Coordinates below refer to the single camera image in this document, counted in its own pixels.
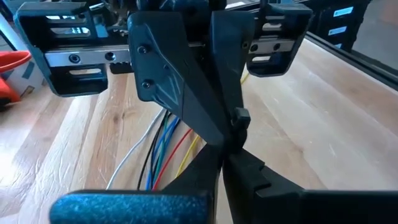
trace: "black component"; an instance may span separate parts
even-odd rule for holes
[[[283,75],[290,68],[299,47],[309,27],[312,12],[302,4],[268,4],[266,0],[260,0],[259,18],[256,24],[256,36],[259,39],[279,38],[294,40],[292,49],[287,52],[277,51],[280,47],[274,46],[273,53],[259,54],[255,47],[249,52],[246,66],[250,74],[258,77],[270,77]],[[266,24],[280,24],[276,29],[264,28]]]
[[[309,31],[336,47],[351,52],[359,27],[371,0],[352,0],[330,4],[316,11]]]
[[[188,46],[180,13],[136,12],[129,16],[127,24],[140,100],[155,101],[185,121],[207,142],[222,144],[229,123]],[[167,38],[170,33],[173,33],[171,39]],[[149,54],[136,50],[143,43],[152,49]],[[141,83],[145,80],[152,80],[154,87],[143,88]]]
[[[84,19],[51,20],[46,16],[77,16]],[[26,2],[16,14],[16,27],[21,38],[27,44],[30,53],[42,71],[49,87],[60,96],[77,96],[100,93],[108,87],[105,65],[80,65],[50,68],[43,52],[61,45],[91,46],[98,42],[98,36],[90,9],[85,2]],[[60,28],[85,27],[90,34],[58,34]],[[70,61],[78,63],[78,57],[71,56]],[[97,68],[100,72],[73,75],[72,70]]]
[[[134,72],[130,65],[130,62],[111,63],[109,64],[109,69],[113,74],[125,74]]]
[[[258,48],[259,46],[257,44],[254,44],[253,46],[251,46],[250,51],[255,52]]]
[[[304,190],[245,150],[224,161],[234,223],[395,223],[397,192]]]
[[[250,114],[245,108],[235,108],[234,116],[232,117],[232,126],[236,130],[247,129],[250,124]]]

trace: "wooden table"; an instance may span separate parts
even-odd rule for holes
[[[288,74],[243,85],[252,122],[245,148],[308,189],[398,188],[398,94],[305,40]],[[47,223],[51,204],[103,189],[160,110],[136,96],[133,75],[111,75],[96,96],[45,88],[0,114],[0,223]],[[171,145],[187,130],[181,125]],[[189,144],[167,169],[170,182]],[[123,167],[115,189],[135,189],[152,138]],[[231,223],[220,183],[218,223]]]

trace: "machine part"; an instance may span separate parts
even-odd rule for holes
[[[159,24],[162,19],[168,23]],[[140,100],[155,101],[167,108],[213,145],[222,144],[225,137],[230,138],[230,122],[223,104],[188,46],[181,14],[136,12],[129,16],[127,23]],[[170,33],[173,33],[171,39],[167,38]],[[148,54],[136,50],[143,43],[150,49]],[[152,80],[153,88],[141,86],[146,80]]]
[[[71,56],[79,60],[73,62]],[[49,67],[96,65],[99,63],[123,63],[130,61],[128,45],[108,45],[101,47],[76,47],[68,51],[49,50],[44,54]]]
[[[240,79],[253,40],[254,28],[254,17],[248,12],[216,11],[211,17],[211,62],[220,83],[214,88],[223,92],[220,100],[226,107],[229,122],[235,108],[243,108]]]
[[[250,52],[257,54],[272,54],[275,52],[290,52],[293,49],[294,40],[278,40],[261,38],[253,42],[250,46]]]
[[[283,75],[299,50],[312,12],[302,4],[268,4],[261,0],[260,6],[258,12],[253,12],[258,18],[254,38],[260,44],[251,45],[246,66],[258,77]]]
[[[305,190],[244,149],[225,151],[207,144],[160,191],[72,192],[52,205],[50,222],[214,224],[221,166],[234,224],[394,223],[398,218],[396,191]]]

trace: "blue wire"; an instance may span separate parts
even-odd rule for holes
[[[157,150],[158,150],[159,147],[160,147],[160,144],[162,143],[162,141],[163,141],[164,138],[166,137],[166,134],[167,134],[172,128],[173,128],[173,125],[170,125],[169,127],[167,127],[166,132],[164,132],[163,135],[162,135],[162,137],[160,137],[160,139],[159,139],[159,141],[157,142],[156,147],[155,147],[155,149],[154,149],[154,151],[153,151],[153,154],[154,154],[154,155],[156,155]],[[148,174],[148,176],[147,176],[147,182],[146,182],[146,184],[145,184],[145,189],[146,189],[146,190],[150,190],[150,189],[149,189],[149,185],[150,185],[151,177],[152,177],[152,174],[151,174],[150,169],[149,169],[149,174]]]
[[[173,128],[172,128],[169,136],[167,136],[165,147],[164,147],[163,150],[160,151],[159,162],[157,163],[156,172],[155,172],[155,178],[154,178],[155,181],[156,181],[157,177],[159,176],[159,172],[160,172],[160,170],[162,168],[162,163],[163,163],[164,157],[166,155],[166,150],[167,150],[167,148],[168,148],[168,146],[170,144],[170,140],[172,138],[174,130],[177,127],[177,122],[178,122],[178,118],[175,118],[173,120],[173,123],[171,124],[173,126]]]
[[[167,125],[168,125],[168,121],[169,121],[169,118],[167,118],[166,120],[165,120],[165,122],[164,122],[164,129],[163,129],[163,134],[165,135],[165,137],[167,136]],[[164,139],[163,141],[161,141],[162,142],[162,145],[161,145],[161,147],[160,147],[160,151],[162,152],[162,150],[164,150],[164,148],[166,147],[166,139]],[[156,155],[157,155],[157,151],[158,151],[159,149],[154,149],[154,152],[152,153],[152,157],[151,157],[151,164],[155,164],[155,158],[156,158]],[[150,174],[150,177],[151,177],[151,180],[152,179],[154,179],[154,180],[156,180],[156,175],[154,176],[154,178],[152,178],[152,173]]]

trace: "bolt head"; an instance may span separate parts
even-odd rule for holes
[[[140,53],[140,54],[146,54],[146,53],[148,53],[148,48],[145,47],[145,46],[139,46],[138,49],[137,49],[137,51],[138,51],[138,53]]]
[[[150,87],[150,83],[147,82],[147,81],[142,82],[141,85],[142,85],[142,87],[144,87],[144,88],[149,88],[149,87]]]
[[[253,46],[251,46],[250,51],[255,52],[256,50],[258,50],[259,46],[257,44],[254,44]]]

